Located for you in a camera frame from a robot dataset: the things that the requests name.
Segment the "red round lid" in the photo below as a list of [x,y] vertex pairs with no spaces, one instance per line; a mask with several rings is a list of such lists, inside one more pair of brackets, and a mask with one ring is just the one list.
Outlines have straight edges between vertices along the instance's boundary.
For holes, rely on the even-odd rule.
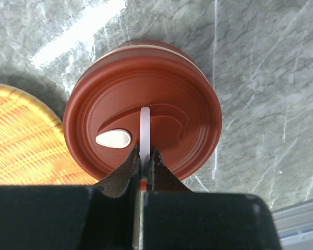
[[157,149],[180,180],[199,170],[222,130],[209,80],[180,49],[159,41],[124,43],[79,78],[64,112],[73,159],[101,180],[138,146],[144,166]]

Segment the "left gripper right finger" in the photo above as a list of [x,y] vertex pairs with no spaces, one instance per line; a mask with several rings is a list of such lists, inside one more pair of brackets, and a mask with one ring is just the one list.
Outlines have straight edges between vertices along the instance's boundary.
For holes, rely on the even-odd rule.
[[143,249],[281,249],[256,195],[191,191],[154,149],[143,201]]

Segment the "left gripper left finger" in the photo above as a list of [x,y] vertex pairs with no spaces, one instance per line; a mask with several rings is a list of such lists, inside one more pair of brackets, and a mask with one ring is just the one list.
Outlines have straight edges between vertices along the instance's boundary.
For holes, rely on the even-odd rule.
[[137,249],[139,148],[94,185],[0,185],[0,249]]

